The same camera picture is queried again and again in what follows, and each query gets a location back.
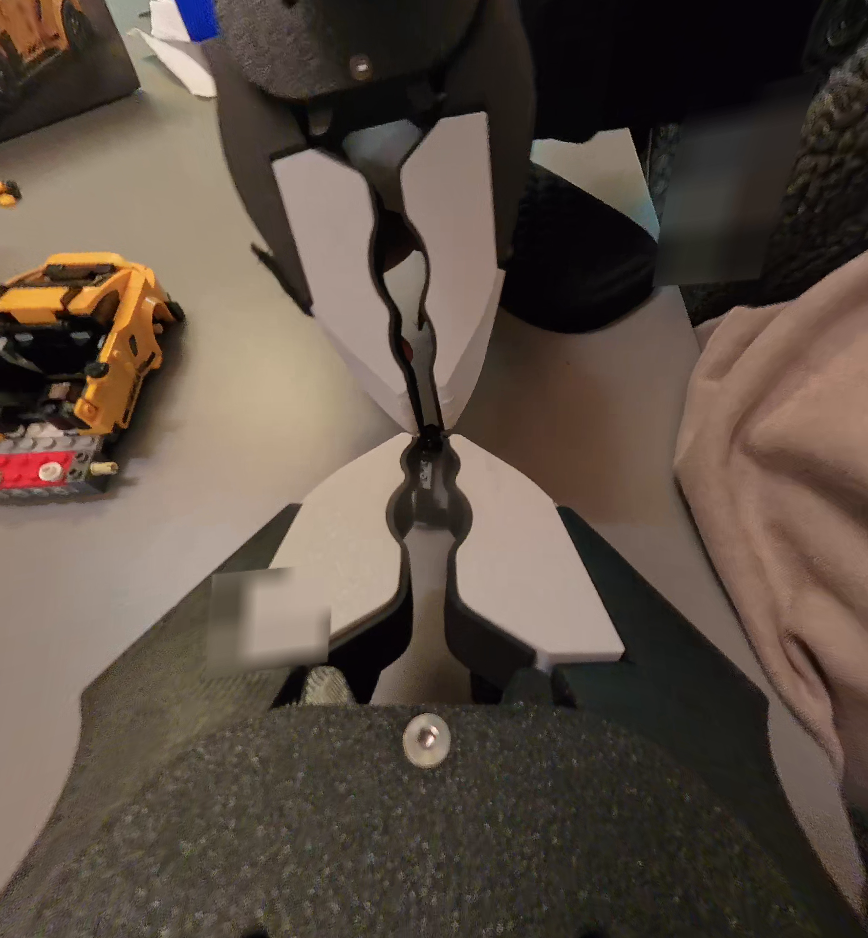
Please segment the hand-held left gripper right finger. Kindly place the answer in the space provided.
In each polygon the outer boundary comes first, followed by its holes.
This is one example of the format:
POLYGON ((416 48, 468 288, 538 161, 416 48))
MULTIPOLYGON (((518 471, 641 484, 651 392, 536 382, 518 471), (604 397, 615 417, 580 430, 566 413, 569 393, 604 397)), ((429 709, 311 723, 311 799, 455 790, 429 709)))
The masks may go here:
POLYGON ((471 671, 618 661, 625 645, 551 497, 462 435, 449 447, 451 652, 471 671))

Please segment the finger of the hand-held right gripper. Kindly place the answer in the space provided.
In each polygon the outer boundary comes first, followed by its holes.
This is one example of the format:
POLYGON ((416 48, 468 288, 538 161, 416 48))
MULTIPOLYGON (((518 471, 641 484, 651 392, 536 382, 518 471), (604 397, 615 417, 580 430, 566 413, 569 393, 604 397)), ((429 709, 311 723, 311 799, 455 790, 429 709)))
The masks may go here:
POLYGON ((319 149, 274 159, 272 173, 312 316, 362 390, 405 432, 418 432, 418 405, 393 340, 398 310, 374 267, 379 218, 369 182, 319 149))
POLYGON ((487 113, 441 118, 403 161, 404 215, 420 239, 440 424, 454 428, 478 383, 499 305, 487 113))

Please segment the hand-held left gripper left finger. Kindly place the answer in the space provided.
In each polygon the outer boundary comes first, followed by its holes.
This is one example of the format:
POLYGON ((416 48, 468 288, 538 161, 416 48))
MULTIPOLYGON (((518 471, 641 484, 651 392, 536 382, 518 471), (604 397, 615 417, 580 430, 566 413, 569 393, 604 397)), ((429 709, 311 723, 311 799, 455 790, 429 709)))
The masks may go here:
POLYGON ((299 571, 330 613, 339 647, 404 602, 410 568, 393 504, 406 484, 401 432, 328 476, 301 502, 269 569, 299 571))

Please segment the long grey lego plate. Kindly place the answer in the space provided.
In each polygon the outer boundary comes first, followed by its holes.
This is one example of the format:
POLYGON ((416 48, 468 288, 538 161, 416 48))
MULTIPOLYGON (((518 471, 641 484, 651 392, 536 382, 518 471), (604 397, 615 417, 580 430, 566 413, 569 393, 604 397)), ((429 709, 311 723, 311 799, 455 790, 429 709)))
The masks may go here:
POLYGON ((439 502, 448 506, 450 494, 447 486, 447 463, 444 457, 444 434, 433 424, 428 424, 409 451, 409 469, 412 481, 412 513, 414 519, 414 493, 425 490, 439 502))

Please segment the yellow lego car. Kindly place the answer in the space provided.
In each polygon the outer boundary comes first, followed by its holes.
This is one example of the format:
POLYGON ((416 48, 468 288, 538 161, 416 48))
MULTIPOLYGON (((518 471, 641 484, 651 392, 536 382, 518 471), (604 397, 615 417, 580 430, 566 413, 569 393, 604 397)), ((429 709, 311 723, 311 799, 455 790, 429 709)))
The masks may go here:
POLYGON ((182 307, 146 265, 48 257, 0 283, 0 505, 102 496, 182 307))

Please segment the dark lego set box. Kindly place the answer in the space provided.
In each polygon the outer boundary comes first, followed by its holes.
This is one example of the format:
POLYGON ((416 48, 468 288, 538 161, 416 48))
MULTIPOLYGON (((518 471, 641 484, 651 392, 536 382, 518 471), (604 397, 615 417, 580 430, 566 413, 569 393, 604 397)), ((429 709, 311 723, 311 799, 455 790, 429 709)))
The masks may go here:
POLYGON ((0 1, 0 143, 140 86, 105 1, 0 1))

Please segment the empty blue storage bin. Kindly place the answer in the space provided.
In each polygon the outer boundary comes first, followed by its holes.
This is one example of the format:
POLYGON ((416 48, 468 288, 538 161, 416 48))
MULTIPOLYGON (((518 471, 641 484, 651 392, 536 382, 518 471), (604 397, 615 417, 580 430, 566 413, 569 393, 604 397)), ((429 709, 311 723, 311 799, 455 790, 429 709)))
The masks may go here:
POLYGON ((219 35, 215 1, 175 1, 174 3, 191 41, 201 43, 219 35))

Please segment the torn white paper bag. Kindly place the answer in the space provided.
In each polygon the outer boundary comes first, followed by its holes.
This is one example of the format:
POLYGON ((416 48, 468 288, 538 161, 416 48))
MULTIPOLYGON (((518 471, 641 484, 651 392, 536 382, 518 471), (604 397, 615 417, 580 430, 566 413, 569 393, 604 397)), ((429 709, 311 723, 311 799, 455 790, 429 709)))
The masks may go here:
POLYGON ((202 100, 214 100, 217 87, 201 43, 186 33, 175 1, 148 2, 149 24, 130 30, 187 91, 202 100))

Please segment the taupe sweatshirt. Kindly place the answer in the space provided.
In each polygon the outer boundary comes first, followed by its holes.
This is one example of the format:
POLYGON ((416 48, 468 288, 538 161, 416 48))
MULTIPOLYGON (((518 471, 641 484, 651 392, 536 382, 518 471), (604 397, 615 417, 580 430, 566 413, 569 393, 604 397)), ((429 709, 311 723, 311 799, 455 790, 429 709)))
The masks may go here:
POLYGON ((868 805, 868 251, 698 334, 675 476, 768 681, 868 805))

